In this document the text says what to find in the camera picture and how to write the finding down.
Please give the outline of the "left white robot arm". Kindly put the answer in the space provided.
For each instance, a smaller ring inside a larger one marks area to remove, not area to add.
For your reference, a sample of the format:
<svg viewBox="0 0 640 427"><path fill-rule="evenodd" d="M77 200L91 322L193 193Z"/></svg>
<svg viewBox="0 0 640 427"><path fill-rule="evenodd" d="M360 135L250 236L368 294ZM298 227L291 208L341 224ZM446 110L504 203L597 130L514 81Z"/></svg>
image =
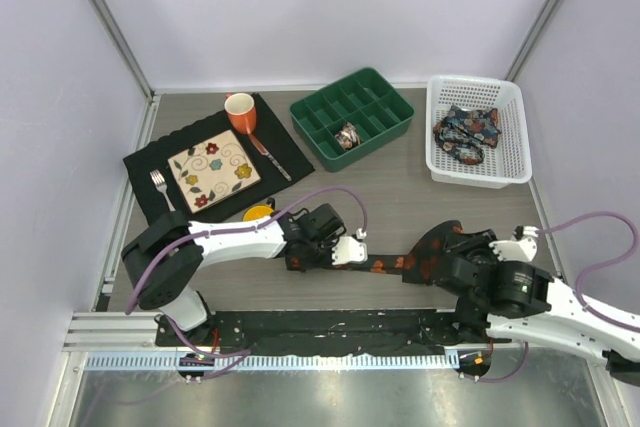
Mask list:
<svg viewBox="0 0 640 427"><path fill-rule="evenodd" d="M183 213L168 212L121 252L134 288L126 311L160 310L178 325L187 343L203 345L212 336L213 322L204 300L189 285L198 270L242 259L317 260L345 232L327 203L312 211L226 224L189 221Z"/></svg>

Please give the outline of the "black orange floral tie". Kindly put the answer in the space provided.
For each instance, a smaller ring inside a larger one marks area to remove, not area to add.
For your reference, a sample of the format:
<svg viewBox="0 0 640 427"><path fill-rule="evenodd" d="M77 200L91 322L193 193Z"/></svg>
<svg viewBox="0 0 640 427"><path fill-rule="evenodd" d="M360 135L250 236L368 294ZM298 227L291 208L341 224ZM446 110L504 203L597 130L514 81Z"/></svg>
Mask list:
<svg viewBox="0 0 640 427"><path fill-rule="evenodd" d="M445 241L454 234L463 234L460 221L443 222L425 233L407 254L369 254L362 263L333 265L330 255L313 261L299 256L288 255L285 265L289 271L307 272L315 269L331 271L352 271L361 273L400 275L403 283L432 285L432 271L444 255Z"/></svg>

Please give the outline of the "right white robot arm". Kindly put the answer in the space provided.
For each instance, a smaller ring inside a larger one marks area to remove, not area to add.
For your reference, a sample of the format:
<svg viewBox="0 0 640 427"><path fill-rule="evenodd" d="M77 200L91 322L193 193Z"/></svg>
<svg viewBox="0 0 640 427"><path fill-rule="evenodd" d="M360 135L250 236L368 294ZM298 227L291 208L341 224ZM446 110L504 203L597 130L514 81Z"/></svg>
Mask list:
<svg viewBox="0 0 640 427"><path fill-rule="evenodd" d="M532 265L538 232L520 226L508 240L491 230L446 235L433 284L456 296L451 318L462 342L512 340L591 360L610 376L639 383L639 317L587 298Z"/></svg>

